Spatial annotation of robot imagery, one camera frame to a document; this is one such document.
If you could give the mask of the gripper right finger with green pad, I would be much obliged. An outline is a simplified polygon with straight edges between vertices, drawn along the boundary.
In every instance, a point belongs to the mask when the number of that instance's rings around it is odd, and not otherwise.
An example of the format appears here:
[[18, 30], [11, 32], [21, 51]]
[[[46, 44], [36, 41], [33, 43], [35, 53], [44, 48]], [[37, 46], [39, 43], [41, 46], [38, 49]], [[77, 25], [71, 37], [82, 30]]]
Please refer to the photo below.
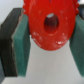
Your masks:
[[76, 22], [69, 46], [78, 71], [84, 77], [84, 21]]

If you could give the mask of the gripper left finger with green pad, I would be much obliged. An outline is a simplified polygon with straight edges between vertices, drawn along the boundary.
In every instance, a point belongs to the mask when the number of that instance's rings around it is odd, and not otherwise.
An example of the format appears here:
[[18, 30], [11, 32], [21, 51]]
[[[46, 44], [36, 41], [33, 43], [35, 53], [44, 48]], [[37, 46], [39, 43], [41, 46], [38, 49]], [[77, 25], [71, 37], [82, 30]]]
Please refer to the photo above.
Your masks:
[[0, 25], [0, 57], [6, 77], [25, 76], [30, 54], [28, 17], [14, 8]]

